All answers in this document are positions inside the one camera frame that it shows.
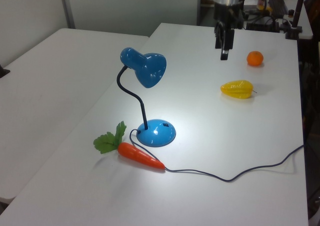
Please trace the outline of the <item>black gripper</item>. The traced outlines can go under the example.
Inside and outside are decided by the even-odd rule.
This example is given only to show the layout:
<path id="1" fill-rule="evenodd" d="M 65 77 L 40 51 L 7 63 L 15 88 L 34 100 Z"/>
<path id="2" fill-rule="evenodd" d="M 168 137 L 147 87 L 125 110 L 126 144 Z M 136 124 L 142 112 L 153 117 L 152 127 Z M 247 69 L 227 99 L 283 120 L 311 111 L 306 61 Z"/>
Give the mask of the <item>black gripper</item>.
<path id="1" fill-rule="evenodd" d="M 221 60 L 227 60 L 229 50 L 233 48 L 235 35 L 235 31 L 233 29 L 243 28 L 243 9 L 244 2 L 229 6 L 219 3 L 215 3 L 214 5 L 215 48 L 221 49 Z"/>

